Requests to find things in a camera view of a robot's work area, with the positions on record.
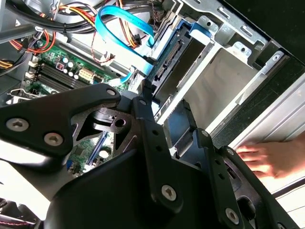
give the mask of ram slot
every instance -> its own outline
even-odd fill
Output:
[[[47,87],[54,89],[55,91],[66,92],[68,90],[71,90],[69,87],[66,87],[52,79],[49,79],[48,77],[46,77],[44,75],[38,75],[38,77],[39,77],[40,83],[42,83],[43,85],[46,85]]]
[[[88,85],[67,76],[66,74],[60,72],[59,70],[46,65],[45,63],[41,65],[38,72],[39,74],[44,75],[58,83],[61,83],[70,89],[77,89]]]

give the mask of screw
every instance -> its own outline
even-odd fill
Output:
[[[142,99],[140,99],[140,103],[142,103],[143,105],[147,105],[147,103]]]
[[[22,132],[29,128],[29,123],[22,118],[12,118],[6,122],[6,127],[12,131]]]
[[[206,136],[206,137],[208,137],[209,136],[209,134],[206,132],[206,131],[201,131],[201,133],[204,135],[204,136]]]
[[[225,214],[227,215],[228,219],[234,223],[235,225],[239,224],[239,218],[238,215],[230,208],[226,208]]]
[[[111,94],[111,95],[115,95],[115,91],[113,91],[113,90],[111,90],[111,89],[108,89],[108,90],[107,90],[107,93],[108,93],[108,94]]]
[[[57,9],[56,5],[52,4],[51,5],[51,10],[56,10],[56,9]]]
[[[175,201],[177,199],[175,190],[169,185],[162,186],[162,195],[170,201]]]
[[[132,67],[132,66],[130,67],[130,69],[129,69],[129,70],[130,70],[130,72],[131,72],[131,73],[134,73],[134,72],[135,72],[135,68],[134,68],[134,67]]]
[[[231,150],[231,149],[228,148],[227,151],[228,151],[229,154],[234,155],[233,150]]]
[[[36,44],[38,45],[38,47],[42,47],[43,46],[43,42],[41,40],[36,41]]]
[[[276,54],[273,56],[272,60],[273,61],[277,61],[278,59],[280,59],[281,55],[280,54]]]
[[[277,223],[279,229],[286,229],[281,223]]]
[[[57,133],[48,133],[44,137],[44,142],[51,146],[60,146],[63,143],[63,138]]]

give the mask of finger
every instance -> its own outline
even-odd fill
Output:
[[[259,161],[262,159],[258,152],[239,153],[238,155],[243,161]]]
[[[260,172],[260,171],[253,171],[253,173],[257,176],[257,178],[261,179],[264,177],[269,177],[266,173]]]
[[[258,152],[261,149],[264,149],[264,144],[255,144],[255,145],[245,145],[240,146],[237,148],[236,152],[239,153],[246,153],[246,152]]]
[[[266,165],[261,161],[248,161],[245,163],[252,171],[266,172]]]

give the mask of motherboard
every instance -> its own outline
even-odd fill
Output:
[[[90,84],[108,83],[113,78],[102,70],[53,46],[48,52],[34,55],[26,73],[27,91],[44,96],[81,88]],[[118,91],[126,83],[115,86]]]
[[[89,63],[53,46],[48,52],[34,55],[25,77],[25,91],[38,97],[78,89],[96,83],[108,83],[113,78]],[[114,86],[119,92],[127,83]],[[67,161],[67,170],[75,177],[90,171],[112,158],[113,134],[85,140],[75,146]]]

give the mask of hand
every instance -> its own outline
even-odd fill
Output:
[[[304,142],[271,142],[241,146],[236,151],[258,178],[283,178],[305,171]]]

